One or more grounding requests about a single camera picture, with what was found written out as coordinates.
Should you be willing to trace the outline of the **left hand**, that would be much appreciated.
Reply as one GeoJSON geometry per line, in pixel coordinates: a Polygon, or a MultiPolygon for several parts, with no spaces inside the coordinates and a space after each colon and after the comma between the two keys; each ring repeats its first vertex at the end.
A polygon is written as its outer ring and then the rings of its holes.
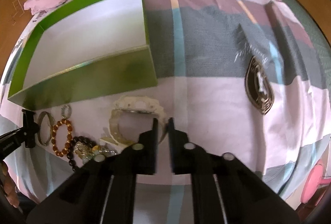
{"type": "Polygon", "coordinates": [[[16,184],[14,183],[13,179],[11,178],[10,174],[8,173],[8,167],[5,162],[1,161],[1,179],[3,183],[3,191],[6,194],[6,198],[8,202],[15,208],[19,206],[18,195],[16,193],[15,187],[16,184]]]}

